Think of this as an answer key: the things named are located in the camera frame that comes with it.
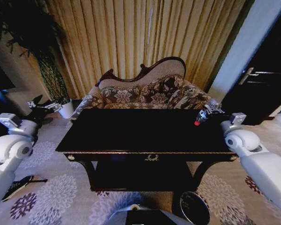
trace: table shelf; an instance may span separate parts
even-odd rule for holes
[[[192,189],[186,162],[98,162],[92,191],[177,191]]]

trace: door handle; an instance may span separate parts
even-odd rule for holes
[[[245,73],[244,77],[240,80],[240,82],[238,83],[239,85],[243,85],[244,82],[246,81],[246,79],[249,76],[258,76],[259,74],[252,74],[254,67],[248,68],[247,72]]]

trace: green leaves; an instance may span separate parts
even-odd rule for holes
[[[53,16],[35,0],[0,0],[0,39],[7,32],[13,37],[7,43],[11,52],[18,43],[37,58],[51,55],[50,48],[59,46],[56,36],[63,36]]]

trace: floral rug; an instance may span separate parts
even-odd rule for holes
[[[0,225],[101,225],[114,211],[133,203],[171,210],[171,192],[91,192],[87,174],[79,163],[55,152],[67,120],[57,114],[43,125],[31,157],[16,171],[16,180],[34,175],[35,180],[0,204]],[[281,156],[281,113],[272,121],[246,129]],[[198,163],[188,164],[193,172]],[[245,173],[239,159],[218,163],[204,175],[198,194],[211,212],[211,225],[281,224],[281,210],[273,206]]]

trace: white wall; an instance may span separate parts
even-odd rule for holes
[[[9,39],[11,39],[10,36],[3,36],[0,41],[0,66],[15,85],[15,88],[7,90],[6,97],[22,114],[26,115],[31,112],[27,101],[42,94],[41,102],[44,102],[48,100],[49,95],[40,79],[38,66],[33,68],[26,56],[19,56],[23,49],[18,45],[14,45],[14,51],[11,54],[10,48],[6,46]]]
[[[255,0],[208,94],[222,101],[281,13],[281,0]]]

